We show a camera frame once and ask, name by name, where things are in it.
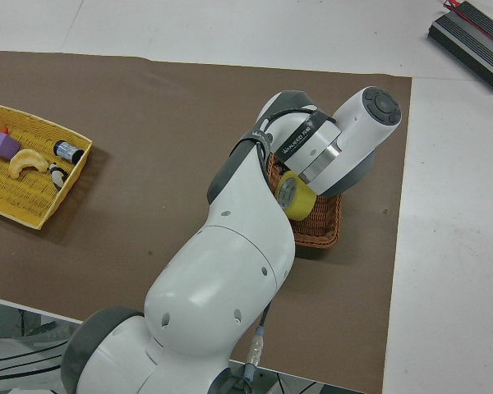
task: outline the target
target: white tabletop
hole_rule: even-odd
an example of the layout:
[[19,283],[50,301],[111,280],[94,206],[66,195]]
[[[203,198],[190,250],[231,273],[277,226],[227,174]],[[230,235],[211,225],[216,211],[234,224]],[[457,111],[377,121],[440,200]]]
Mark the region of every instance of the white tabletop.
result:
[[[474,4],[493,18],[493,0]],[[493,393],[493,93],[437,0],[0,0],[0,50],[413,76],[384,394]]]

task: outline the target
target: screw hole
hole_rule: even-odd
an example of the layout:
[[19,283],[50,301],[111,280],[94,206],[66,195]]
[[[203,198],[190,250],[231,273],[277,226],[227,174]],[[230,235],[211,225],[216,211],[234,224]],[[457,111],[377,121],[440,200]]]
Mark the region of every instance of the screw hole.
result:
[[239,309],[236,309],[233,311],[233,317],[236,319],[236,323],[237,324],[241,324],[241,310]]
[[163,320],[161,321],[161,325],[163,328],[170,324],[170,314],[166,313],[163,315]]

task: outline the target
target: white robotic arm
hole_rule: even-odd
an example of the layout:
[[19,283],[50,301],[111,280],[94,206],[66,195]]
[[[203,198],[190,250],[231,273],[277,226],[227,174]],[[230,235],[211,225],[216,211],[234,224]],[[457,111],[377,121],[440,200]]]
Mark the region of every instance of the white robotic arm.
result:
[[335,120],[303,92],[275,95],[216,175],[206,223],[150,288],[144,315],[100,311],[70,340],[68,394],[225,393],[233,347],[293,265],[293,232],[266,181],[269,152],[318,195],[336,195],[366,174],[400,118],[374,87]]

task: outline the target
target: yellow wicker basket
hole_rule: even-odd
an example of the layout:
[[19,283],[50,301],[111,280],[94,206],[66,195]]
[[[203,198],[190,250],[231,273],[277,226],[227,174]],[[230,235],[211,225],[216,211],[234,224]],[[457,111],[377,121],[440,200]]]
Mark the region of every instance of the yellow wicker basket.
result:
[[[91,140],[40,117],[0,105],[0,130],[9,129],[9,135],[20,141],[21,149],[34,149],[48,163],[56,163],[69,177],[57,190],[49,172],[25,169],[18,179],[8,175],[9,162],[0,158],[0,214],[27,227],[39,230],[57,210],[79,177],[92,145]],[[65,140],[84,150],[76,165],[53,152],[53,146]]]

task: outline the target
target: toy banana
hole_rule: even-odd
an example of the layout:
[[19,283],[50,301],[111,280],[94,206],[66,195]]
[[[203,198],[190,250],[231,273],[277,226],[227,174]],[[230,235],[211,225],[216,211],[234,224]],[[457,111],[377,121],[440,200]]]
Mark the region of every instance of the toy banana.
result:
[[46,172],[48,170],[48,162],[37,151],[23,149],[9,162],[9,175],[11,178],[16,179],[26,167],[35,167],[40,172]]

